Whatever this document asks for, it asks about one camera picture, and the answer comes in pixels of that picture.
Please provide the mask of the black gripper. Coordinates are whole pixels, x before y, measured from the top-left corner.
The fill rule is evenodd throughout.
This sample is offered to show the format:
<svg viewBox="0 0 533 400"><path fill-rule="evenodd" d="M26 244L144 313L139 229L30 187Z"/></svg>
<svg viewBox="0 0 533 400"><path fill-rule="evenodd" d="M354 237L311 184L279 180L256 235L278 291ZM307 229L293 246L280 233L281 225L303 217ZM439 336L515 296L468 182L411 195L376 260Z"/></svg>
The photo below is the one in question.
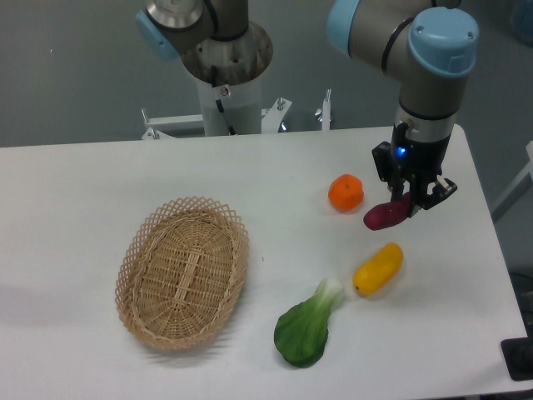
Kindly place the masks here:
<svg viewBox="0 0 533 400"><path fill-rule="evenodd" d="M457 190L457 185L441 176L451 136L421 142L410 138L411 132L406 122L394 125L391 141L380 143L371 154L378 177L391 192L391 202L410 202L412 218L419 210L429 210L444 202ZM407 181L411 183L410 191L405 191Z"/></svg>

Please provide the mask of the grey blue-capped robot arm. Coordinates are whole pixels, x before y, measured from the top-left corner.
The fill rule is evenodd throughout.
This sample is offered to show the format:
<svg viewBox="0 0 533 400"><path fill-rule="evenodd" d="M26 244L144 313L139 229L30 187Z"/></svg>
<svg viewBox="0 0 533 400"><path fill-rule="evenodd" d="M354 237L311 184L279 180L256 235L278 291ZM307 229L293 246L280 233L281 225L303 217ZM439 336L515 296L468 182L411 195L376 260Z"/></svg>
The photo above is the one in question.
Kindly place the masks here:
<svg viewBox="0 0 533 400"><path fill-rule="evenodd" d="M150 1L136 16L161 58L180 58L205 88L206 134L258 133L259 106L242 88L272 59L271 39L245 1ZM365 222L393 226L445 201L456 185L441 164L476 62L479 29L456 1L337 1L327 20L330 44L401 85L391 140L373 149L380 180L391 192Z"/></svg>

